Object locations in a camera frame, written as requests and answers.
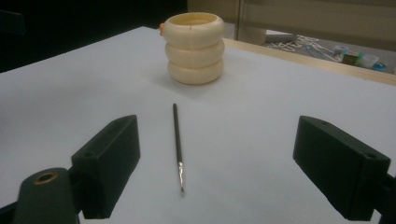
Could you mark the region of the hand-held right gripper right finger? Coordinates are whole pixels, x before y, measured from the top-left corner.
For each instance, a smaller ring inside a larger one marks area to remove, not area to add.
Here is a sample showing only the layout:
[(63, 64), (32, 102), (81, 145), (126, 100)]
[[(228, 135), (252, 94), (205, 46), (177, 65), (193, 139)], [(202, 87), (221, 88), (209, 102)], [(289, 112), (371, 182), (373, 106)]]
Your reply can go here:
[(345, 219), (391, 220), (391, 159), (327, 121), (301, 116), (292, 154)]

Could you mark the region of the black curtain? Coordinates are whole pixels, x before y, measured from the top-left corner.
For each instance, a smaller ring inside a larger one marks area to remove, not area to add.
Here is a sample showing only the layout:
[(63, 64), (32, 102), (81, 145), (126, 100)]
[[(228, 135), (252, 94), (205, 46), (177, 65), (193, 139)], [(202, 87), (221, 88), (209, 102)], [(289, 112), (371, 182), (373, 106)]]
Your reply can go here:
[(0, 0), (0, 73), (187, 9), (187, 0)]

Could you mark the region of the beige wooden shelf unit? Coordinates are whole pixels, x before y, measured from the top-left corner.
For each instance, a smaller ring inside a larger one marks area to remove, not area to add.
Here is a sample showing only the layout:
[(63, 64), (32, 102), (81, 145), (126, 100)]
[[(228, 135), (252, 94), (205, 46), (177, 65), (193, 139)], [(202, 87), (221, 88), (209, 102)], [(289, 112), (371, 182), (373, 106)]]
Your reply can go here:
[(266, 30), (396, 51), (396, 0), (187, 0), (235, 25), (234, 37), (257, 43)]

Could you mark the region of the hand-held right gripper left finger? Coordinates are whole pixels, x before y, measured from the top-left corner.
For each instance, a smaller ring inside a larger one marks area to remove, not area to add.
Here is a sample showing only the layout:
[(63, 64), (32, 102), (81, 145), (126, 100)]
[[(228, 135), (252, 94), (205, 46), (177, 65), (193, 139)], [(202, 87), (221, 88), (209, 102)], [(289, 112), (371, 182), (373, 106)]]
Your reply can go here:
[(109, 122), (71, 157), (77, 210), (87, 219), (109, 218), (139, 159), (137, 116)]

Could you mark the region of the white table board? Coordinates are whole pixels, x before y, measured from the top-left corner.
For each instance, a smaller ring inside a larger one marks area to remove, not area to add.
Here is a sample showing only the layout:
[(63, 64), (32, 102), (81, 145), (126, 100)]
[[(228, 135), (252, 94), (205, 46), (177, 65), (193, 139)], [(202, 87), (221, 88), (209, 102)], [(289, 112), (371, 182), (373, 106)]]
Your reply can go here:
[(375, 224), (345, 220), (292, 151), (310, 116), (388, 156), (396, 175), (396, 87), (235, 48), (223, 59), (216, 81), (177, 83), (163, 38), (143, 27), (0, 74), (0, 207), (26, 177), (69, 167), (111, 120), (135, 115), (139, 163), (111, 217), (85, 224)]

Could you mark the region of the thin dark paintbrush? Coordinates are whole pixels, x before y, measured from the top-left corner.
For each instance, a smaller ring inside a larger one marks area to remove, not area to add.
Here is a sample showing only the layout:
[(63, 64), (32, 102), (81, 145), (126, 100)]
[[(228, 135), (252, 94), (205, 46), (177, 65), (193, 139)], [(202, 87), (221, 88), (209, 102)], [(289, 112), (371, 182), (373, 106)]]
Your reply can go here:
[(180, 192), (183, 195), (185, 192), (185, 188), (184, 188), (183, 158), (182, 158), (182, 149), (181, 149), (181, 141), (180, 141), (180, 133), (179, 133), (177, 104), (173, 104), (173, 116), (174, 116), (174, 128), (175, 128), (178, 178), (179, 178)]

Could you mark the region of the cream ribbed pen holder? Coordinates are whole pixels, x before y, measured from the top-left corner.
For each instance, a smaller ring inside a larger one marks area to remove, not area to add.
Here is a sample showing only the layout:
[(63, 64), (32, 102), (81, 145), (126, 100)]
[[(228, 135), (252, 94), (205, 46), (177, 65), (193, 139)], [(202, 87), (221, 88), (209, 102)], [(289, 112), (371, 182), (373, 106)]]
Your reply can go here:
[(206, 84), (220, 77), (224, 30), (219, 16), (205, 12), (178, 14), (162, 23), (160, 35), (166, 41), (170, 77), (189, 85)]

